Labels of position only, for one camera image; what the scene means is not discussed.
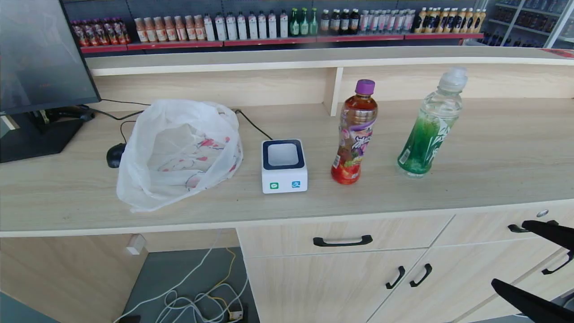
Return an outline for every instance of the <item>purple bottle cap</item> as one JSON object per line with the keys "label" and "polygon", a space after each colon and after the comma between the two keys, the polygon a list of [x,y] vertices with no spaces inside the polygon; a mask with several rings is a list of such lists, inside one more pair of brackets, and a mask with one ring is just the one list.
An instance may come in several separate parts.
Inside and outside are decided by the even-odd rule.
{"label": "purple bottle cap", "polygon": [[358,94],[371,95],[375,93],[375,82],[372,80],[358,80],[355,92]]}

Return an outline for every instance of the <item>white plastic bag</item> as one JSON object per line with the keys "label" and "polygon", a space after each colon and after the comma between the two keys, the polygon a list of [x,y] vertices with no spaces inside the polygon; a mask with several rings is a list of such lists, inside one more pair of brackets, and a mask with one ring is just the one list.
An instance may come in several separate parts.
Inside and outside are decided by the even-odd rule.
{"label": "white plastic bag", "polygon": [[119,165],[118,198],[151,212],[233,176],[239,122],[213,102],[158,100],[137,119]]}

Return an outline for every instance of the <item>computer mouse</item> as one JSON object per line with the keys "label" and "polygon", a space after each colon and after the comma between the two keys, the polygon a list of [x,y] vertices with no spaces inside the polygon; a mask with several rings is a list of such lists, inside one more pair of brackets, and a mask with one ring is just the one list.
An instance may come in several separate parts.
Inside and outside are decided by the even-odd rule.
{"label": "computer mouse", "polygon": [[106,160],[110,168],[119,167],[119,162],[122,160],[124,149],[126,149],[126,144],[117,144],[108,150]]}

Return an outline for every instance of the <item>red shelf edge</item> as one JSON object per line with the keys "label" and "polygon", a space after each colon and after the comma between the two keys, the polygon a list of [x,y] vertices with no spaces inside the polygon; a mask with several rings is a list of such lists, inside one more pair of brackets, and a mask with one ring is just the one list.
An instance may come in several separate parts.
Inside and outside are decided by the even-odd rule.
{"label": "red shelf edge", "polygon": [[317,42],[316,37],[289,37],[289,38],[274,38],[274,39],[226,40],[223,42],[223,46],[306,44],[316,42]]}
{"label": "red shelf edge", "polygon": [[353,36],[319,36],[318,43],[339,43],[344,41],[377,41],[377,40],[403,40],[403,34],[380,34],[380,35],[353,35]]}
{"label": "red shelf edge", "polygon": [[482,33],[429,33],[429,34],[406,34],[405,40],[416,39],[481,39]]}
{"label": "red shelf edge", "polygon": [[127,45],[128,51],[138,49],[222,47],[222,41],[173,41],[171,43],[133,43]]}
{"label": "red shelf edge", "polygon": [[127,45],[80,47],[80,50],[82,53],[124,52],[127,50]]}

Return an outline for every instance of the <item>green bottle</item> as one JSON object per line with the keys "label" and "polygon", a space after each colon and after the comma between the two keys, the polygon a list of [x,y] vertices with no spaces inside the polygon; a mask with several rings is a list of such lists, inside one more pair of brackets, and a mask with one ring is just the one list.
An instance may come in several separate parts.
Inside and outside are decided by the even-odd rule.
{"label": "green bottle", "polygon": [[307,36],[309,34],[309,22],[307,21],[307,8],[301,9],[301,23],[299,23],[301,29],[301,36]]}
{"label": "green bottle", "polygon": [[317,8],[311,8],[311,12],[313,13],[313,19],[311,19],[311,23],[309,24],[309,34],[315,36],[319,31],[319,24],[317,23]]}
{"label": "green bottle", "polygon": [[291,11],[291,22],[289,23],[289,33],[291,36],[299,36],[299,22],[297,22],[297,8]]}
{"label": "green bottle", "polygon": [[397,158],[401,172],[422,178],[463,108],[460,93],[467,83],[466,68],[451,67],[443,74],[437,90],[422,102],[405,147]]}

